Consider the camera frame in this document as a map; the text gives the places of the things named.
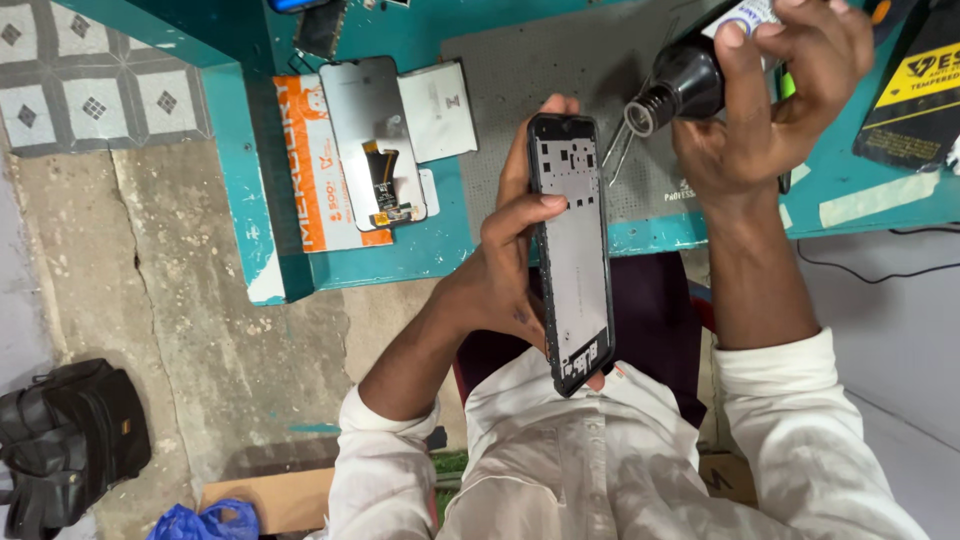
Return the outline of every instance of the man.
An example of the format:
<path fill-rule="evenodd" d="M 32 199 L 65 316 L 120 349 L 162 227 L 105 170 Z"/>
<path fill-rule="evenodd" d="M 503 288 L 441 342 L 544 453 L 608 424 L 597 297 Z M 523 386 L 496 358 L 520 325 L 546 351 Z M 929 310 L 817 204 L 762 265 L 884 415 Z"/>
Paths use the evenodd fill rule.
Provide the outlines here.
<path fill-rule="evenodd" d="M 684 419 L 699 422 L 696 411 L 684 414 L 669 383 L 620 359 L 637 356 L 620 334 L 644 328 L 625 328 L 630 321 L 615 314 L 615 369 L 570 400 L 554 391 L 527 249 L 530 226 L 564 211 L 565 199 L 528 193 L 521 126 L 480 246 L 344 401 L 334 540 L 925 538 L 863 442 L 860 415 L 837 383 L 830 330 L 814 318 L 778 213 L 775 178 L 806 158 L 873 63 L 870 21 L 843 0 L 777 0 L 774 8 L 782 25 L 747 37 L 727 24 L 717 35 L 726 124 L 673 125 L 707 222 L 714 357 L 759 510 L 708 496 L 697 430 Z M 789 62 L 797 82 L 797 93 L 773 107 L 761 52 Z M 579 108 L 554 95 L 541 110 Z M 623 288 L 615 271 L 612 280 Z M 655 323 L 673 328 L 667 319 Z M 437 531 L 422 440 L 436 425 L 437 392 L 458 348 L 481 330 L 488 341 L 507 334 L 533 346 L 472 386 L 469 465 Z M 466 347 L 460 363 L 469 370 Z M 676 360 L 648 356 L 654 367 Z"/>

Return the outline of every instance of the replacement screen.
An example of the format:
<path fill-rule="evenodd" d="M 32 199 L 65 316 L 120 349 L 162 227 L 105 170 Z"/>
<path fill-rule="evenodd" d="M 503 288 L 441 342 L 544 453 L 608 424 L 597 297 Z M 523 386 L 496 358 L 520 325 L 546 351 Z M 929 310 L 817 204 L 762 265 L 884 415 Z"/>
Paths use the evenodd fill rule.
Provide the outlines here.
<path fill-rule="evenodd" d="M 590 118 L 538 114 L 530 121 L 534 191 L 565 195 L 567 209 L 537 228 L 554 386 L 570 397 L 613 354 L 610 269 Z"/>
<path fill-rule="evenodd" d="M 327 63 L 320 79 L 357 228 L 426 219 L 394 60 Z"/>

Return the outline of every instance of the teal desk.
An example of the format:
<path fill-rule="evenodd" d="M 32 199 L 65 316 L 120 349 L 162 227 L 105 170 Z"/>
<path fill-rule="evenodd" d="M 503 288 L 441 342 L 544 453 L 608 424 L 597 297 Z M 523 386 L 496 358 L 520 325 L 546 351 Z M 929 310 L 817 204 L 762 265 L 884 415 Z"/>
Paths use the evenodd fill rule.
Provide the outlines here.
<path fill-rule="evenodd" d="M 293 302 L 331 288 L 445 276 L 473 250 L 456 159 L 433 170 L 442 210 L 395 229 L 393 246 L 328 254 L 299 251 L 293 191 L 270 76 L 290 74 L 293 16 L 260 0 L 59 0 L 62 4 L 204 69 L 207 102 L 251 300 Z M 618 0 L 606 0 L 610 3 Z M 351 0 L 337 51 L 341 59 L 390 55 L 400 71 L 435 62 L 444 39 L 551 15 L 591 9 L 589 0 L 412 0 L 372 11 Z M 877 51 L 876 67 L 823 135 L 806 164 L 811 172 L 781 202 L 791 237 L 854 233 L 960 221 L 960 183 L 942 175 L 931 196 L 825 228 L 820 204 L 907 176 L 851 154 L 896 36 Z M 314 66 L 317 59 L 309 60 Z M 699 213 L 610 225 L 615 257 L 691 248 L 707 241 Z"/>

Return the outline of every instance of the black bag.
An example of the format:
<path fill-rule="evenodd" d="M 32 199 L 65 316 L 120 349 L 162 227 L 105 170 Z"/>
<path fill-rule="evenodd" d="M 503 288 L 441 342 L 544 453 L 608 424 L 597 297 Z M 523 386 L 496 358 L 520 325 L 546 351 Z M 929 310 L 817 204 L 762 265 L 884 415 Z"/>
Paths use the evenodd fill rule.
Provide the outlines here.
<path fill-rule="evenodd" d="M 50 540 L 113 484 L 150 462 L 143 406 L 104 359 L 65 365 L 0 398 L 0 458 L 11 470 L 7 538 Z"/>

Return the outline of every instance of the blue plastic bag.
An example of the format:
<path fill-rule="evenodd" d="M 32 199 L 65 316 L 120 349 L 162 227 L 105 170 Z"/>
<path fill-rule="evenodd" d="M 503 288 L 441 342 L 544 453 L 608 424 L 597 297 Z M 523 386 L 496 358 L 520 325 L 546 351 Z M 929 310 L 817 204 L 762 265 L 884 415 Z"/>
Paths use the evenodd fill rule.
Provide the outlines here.
<path fill-rule="evenodd" d="M 222 510 L 233 510 L 237 517 L 222 522 Z M 175 504 L 157 520 L 147 540 L 256 540 L 259 535 L 260 524 L 253 505 L 223 499 L 199 516 L 190 508 Z"/>

